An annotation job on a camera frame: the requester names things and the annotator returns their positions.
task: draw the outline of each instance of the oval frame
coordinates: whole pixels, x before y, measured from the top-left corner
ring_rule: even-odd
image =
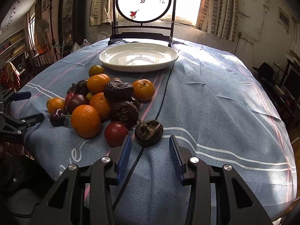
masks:
[[[166,10],[160,15],[158,16],[157,18],[155,19],[151,19],[151,20],[148,20],[148,21],[137,21],[137,20],[133,20],[133,19],[130,19],[128,17],[126,17],[121,11],[120,11],[120,8],[119,8],[119,0],[115,0],[115,6],[117,8],[117,11],[119,12],[119,14],[126,20],[130,21],[130,22],[133,22],[133,23],[136,23],[136,24],[146,24],[146,23],[151,23],[151,22],[154,22],[158,19],[160,19],[162,16],[164,16],[167,11],[169,10],[170,6],[171,6],[171,3],[172,3],[172,0],[169,0],[169,3],[168,3],[168,6],[166,8]]]

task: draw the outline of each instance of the pile of fruit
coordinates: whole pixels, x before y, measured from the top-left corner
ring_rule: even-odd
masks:
[[[118,78],[111,80],[101,66],[92,66],[88,74],[89,79],[72,83],[65,100],[48,99],[50,123],[54,127],[63,126],[65,118],[71,117],[76,133],[89,139],[100,132],[102,122],[110,119],[105,139],[111,147],[120,146],[128,129],[138,123],[140,101],[153,97],[154,85],[147,79],[132,84]],[[155,144],[162,134],[163,126],[156,120],[140,123],[135,129],[136,139],[143,146]]]

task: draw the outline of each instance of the round screen panel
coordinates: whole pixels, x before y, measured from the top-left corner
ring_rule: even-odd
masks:
[[[166,14],[171,0],[116,0],[120,15],[134,23],[150,23]]]

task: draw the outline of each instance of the black stripe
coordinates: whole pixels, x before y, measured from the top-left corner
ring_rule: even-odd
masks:
[[[165,95],[166,95],[166,91],[167,91],[168,82],[169,82],[169,79],[170,79],[172,70],[173,70],[173,68],[174,68],[174,65],[175,65],[175,63],[173,63],[173,66],[172,66],[172,68],[171,68],[171,70],[170,70],[170,73],[169,73],[169,76],[168,76],[168,79],[167,79],[167,82],[166,82],[165,92],[164,92],[164,94],[163,94],[163,99],[162,99],[162,101],[161,101],[161,105],[160,105],[160,108],[159,108],[159,110],[158,110],[158,113],[157,113],[157,115],[156,115],[156,117],[155,117],[155,120],[158,119],[159,114],[161,113],[161,108],[163,107],[163,104],[164,104],[164,99],[165,99]],[[141,149],[141,151],[139,152],[139,155],[137,156],[137,158],[136,158],[134,164],[132,165],[132,167],[131,167],[131,169],[130,169],[130,171],[129,171],[129,173],[128,173],[126,179],[125,179],[125,182],[124,182],[124,184],[123,184],[123,186],[122,186],[122,188],[121,188],[121,190],[120,190],[120,192],[119,192],[117,198],[115,199],[115,202],[114,202],[113,205],[112,205],[112,210],[113,210],[113,211],[114,211],[115,208],[117,207],[117,205],[118,205],[118,203],[119,203],[119,201],[120,201],[120,199],[121,199],[121,197],[122,197],[122,195],[123,195],[123,193],[124,193],[124,191],[125,191],[125,189],[126,189],[126,186],[127,186],[128,183],[129,183],[129,180],[130,180],[130,178],[131,178],[131,175],[132,175],[132,173],[133,173],[135,167],[137,166],[139,160],[141,159],[141,156],[142,156],[142,154],[143,154],[143,151],[144,151],[144,147],[143,147],[143,148]]]
[[[127,175],[127,178],[126,178],[126,180],[125,180],[125,182],[124,182],[124,184],[123,184],[123,186],[122,186],[122,188],[121,188],[121,190],[120,190],[120,192],[119,192],[117,198],[115,199],[115,202],[114,202],[113,205],[112,205],[112,210],[113,210],[113,211],[114,211],[115,208],[117,207],[117,204],[119,203],[119,201],[120,201],[120,199],[121,199],[121,197],[122,197],[122,194],[123,194],[124,191],[125,191],[125,188],[126,188],[128,182],[129,182],[129,180],[130,180],[130,177],[131,177],[131,175],[132,175],[132,173],[133,173],[135,167],[137,166],[137,163],[139,162],[139,160],[140,160],[140,158],[141,158],[141,156],[142,156],[142,154],[143,154],[143,151],[144,151],[144,147],[143,147],[143,148],[141,149],[141,151],[139,152],[139,155],[137,156],[137,158],[136,158],[134,164],[132,165],[132,167],[131,167],[131,169],[130,169],[128,175]]]
[[[168,87],[168,82],[169,82],[169,79],[170,79],[170,76],[171,76],[171,73],[172,73],[172,70],[173,70],[174,65],[175,65],[175,63],[173,63],[173,66],[172,66],[172,68],[171,68],[171,70],[170,70],[169,77],[168,77],[168,79],[167,79],[167,83],[166,83],[166,87],[165,87],[165,92],[164,92],[164,94],[163,94],[163,99],[162,99],[162,101],[161,101],[161,105],[160,105],[160,108],[159,108],[159,110],[158,110],[158,113],[157,113],[157,115],[156,115],[156,117],[155,117],[155,120],[158,119],[159,114],[161,113],[161,109],[162,109],[162,107],[163,107],[164,100],[165,100],[165,96],[166,96],[166,91],[167,91],[167,87]]]

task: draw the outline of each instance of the electrical outlet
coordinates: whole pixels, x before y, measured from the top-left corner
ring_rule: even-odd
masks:
[[[253,36],[251,36],[247,33],[241,32],[240,37],[254,45],[255,38]]]

